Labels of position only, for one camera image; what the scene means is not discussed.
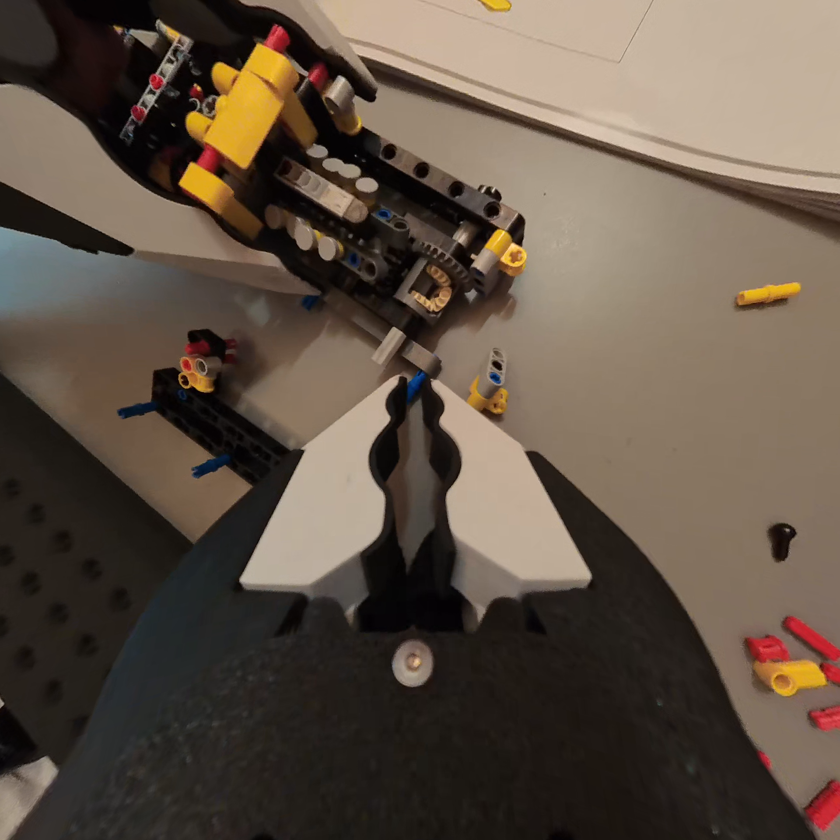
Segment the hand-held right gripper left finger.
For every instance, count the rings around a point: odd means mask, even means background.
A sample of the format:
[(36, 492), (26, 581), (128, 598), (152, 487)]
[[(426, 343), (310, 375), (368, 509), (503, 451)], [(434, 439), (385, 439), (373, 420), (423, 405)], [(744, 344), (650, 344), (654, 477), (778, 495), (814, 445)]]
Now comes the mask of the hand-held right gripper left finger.
[(250, 592), (326, 597), (344, 611), (406, 578), (389, 479), (407, 380), (395, 376), (307, 443), (239, 577)]

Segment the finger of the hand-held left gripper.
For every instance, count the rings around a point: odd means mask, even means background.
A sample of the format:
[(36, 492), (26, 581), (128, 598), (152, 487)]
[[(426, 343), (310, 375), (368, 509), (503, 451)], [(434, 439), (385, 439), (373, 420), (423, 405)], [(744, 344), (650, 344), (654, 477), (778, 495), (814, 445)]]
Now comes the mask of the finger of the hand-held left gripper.
[(316, 293), (204, 210), (141, 185), (59, 104), (15, 85), (2, 85), (1, 99), (2, 183), (116, 238), (136, 259), (267, 291)]
[(377, 83), (317, 2), (309, 1), (151, 1), (156, 18), (193, 39), (217, 47), (242, 46), (284, 28), (288, 52), (299, 67), (322, 61), (331, 76), (346, 78), (357, 97), (373, 102)]

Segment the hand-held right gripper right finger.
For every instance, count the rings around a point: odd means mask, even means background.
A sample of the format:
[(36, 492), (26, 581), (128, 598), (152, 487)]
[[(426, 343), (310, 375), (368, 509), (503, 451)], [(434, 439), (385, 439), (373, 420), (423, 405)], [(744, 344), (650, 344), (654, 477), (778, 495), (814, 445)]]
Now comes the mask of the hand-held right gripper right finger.
[(422, 388), (435, 501), (434, 581), (473, 608), (584, 589), (592, 573), (529, 454), (446, 385)]

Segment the black yellow lego car chassis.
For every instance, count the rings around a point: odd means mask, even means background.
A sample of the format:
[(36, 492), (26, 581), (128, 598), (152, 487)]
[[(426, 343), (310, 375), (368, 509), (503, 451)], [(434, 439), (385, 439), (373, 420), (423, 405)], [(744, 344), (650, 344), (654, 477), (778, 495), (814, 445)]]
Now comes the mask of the black yellow lego car chassis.
[(488, 296), (524, 270), (525, 220), (365, 128), (350, 80), (299, 66), (287, 25), (220, 47), (164, 21), (117, 27), (127, 76), (100, 126), (143, 186), (209, 213), (224, 238), (267, 258), (264, 287), (339, 309), (435, 377), (419, 342), (458, 295)]

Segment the black lego beam blue pins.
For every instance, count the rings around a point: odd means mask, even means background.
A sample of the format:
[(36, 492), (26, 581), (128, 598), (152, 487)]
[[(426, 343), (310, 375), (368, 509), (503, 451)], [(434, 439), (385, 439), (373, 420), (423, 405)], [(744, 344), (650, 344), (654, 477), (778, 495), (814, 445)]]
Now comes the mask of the black lego beam blue pins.
[(152, 374), (150, 399), (118, 409), (121, 419), (156, 414), (206, 452), (192, 468), (201, 479), (229, 469), (250, 486), (278, 467), (289, 448), (237, 413), (213, 393), (186, 384), (186, 374), (174, 367)]

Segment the small yellow grey lego connector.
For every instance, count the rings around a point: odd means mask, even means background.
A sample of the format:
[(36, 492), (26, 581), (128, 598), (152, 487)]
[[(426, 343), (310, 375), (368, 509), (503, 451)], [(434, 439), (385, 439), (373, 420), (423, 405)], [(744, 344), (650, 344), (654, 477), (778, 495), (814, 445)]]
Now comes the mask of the small yellow grey lego connector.
[(508, 360), (500, 348), (490, 350), (479, 375), (469, 388), (467, 404), (479, 412), (502, 415), (508, 409), (505, 388)]

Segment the scattered loose lego pieces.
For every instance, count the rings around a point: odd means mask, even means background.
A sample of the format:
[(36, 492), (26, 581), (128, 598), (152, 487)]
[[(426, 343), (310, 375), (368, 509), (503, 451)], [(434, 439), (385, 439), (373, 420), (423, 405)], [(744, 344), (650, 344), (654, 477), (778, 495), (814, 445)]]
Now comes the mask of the scattered loose lego pieces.
[[(793, 698), (802, 692), (839, 687), (839, 646), (836, 640), (822, 633), (795, 614), (784, 616), (782, 634), (805, 648), (811, 657), (795, 658), (787, 642), (777, 633), (745, 636), (742, 646), (752, 667), (752, 675), (762, 688), (782, 698)], [(838, 733), (838, 701), (829, 706), (806, 711), (809, 725), (821, 733)], [(804, 808), (805, 820), (811, 828), (825, 833), (838, 824), (839, 782), (833, 778), (814, 793)]]

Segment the open lego instruction booklet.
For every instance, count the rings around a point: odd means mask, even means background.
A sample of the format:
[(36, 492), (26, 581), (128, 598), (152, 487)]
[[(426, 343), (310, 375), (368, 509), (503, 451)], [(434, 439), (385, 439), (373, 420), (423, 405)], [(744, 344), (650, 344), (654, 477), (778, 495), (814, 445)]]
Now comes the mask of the open lego instruction booklet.
[(372, 65), (838, 221), (838, 2), (320, 7)]

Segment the yellow lego pin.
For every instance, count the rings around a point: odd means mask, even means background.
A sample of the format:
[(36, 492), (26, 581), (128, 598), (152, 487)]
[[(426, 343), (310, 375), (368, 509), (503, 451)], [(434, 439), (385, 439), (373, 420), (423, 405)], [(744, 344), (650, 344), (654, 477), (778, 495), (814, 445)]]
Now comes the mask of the yellow lego pin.
[(790, 282), (780, 285), (766, 285), (759, 288), (742, 290), (734, 298), (739, 308), (768, 306), (788, 301), (802, 292), (802, 284)]

